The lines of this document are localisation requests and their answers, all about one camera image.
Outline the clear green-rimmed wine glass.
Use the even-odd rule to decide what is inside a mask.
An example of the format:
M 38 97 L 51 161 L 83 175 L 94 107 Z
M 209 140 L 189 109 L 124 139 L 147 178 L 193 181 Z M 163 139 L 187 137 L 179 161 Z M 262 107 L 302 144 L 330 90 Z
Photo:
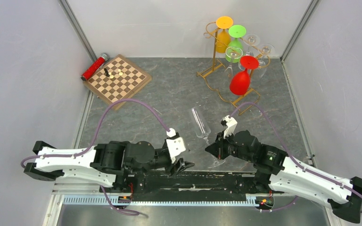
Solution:
M 225 60 L 226 67 L 221 73 L 222 89 L 228 90 L 233 78 L 233 64 L 242 57 L 243 50 L 236 46 L 226 48 Z

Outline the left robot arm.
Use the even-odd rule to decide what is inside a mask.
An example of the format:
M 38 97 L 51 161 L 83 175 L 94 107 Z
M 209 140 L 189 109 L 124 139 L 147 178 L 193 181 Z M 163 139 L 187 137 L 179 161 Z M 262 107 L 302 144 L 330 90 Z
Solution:
M 177 157 L 185 150 L 180 137 L 165 140 L 158 149 L 147 141 L 111 141 L 94 145 L 80 156 L 76 154 L 82 149 L 56 149 L 37 141 L 33 149 L 36 159 L 25 165 L 24 173 L 41 181 L 75 178 L 124 192 L 129 186 L 126 176 L 163 168 L 173 177 L 193 167 L 193 162 Z

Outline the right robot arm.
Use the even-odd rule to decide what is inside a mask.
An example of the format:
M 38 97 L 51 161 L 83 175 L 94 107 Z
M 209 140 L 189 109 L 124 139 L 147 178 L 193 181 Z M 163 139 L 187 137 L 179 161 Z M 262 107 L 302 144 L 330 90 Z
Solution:
M 350 223 L 361 221 L 362 179 L 359 177 L 337 177 L 292 159 L 287 152 L 260 143 L 247 130 L 228 137 L 220 132 L 205 151 L 219 159 L 233 156 L 252 163 L 257 170 L 253 185 L 261 193 L 289 193 L 321 204 Z

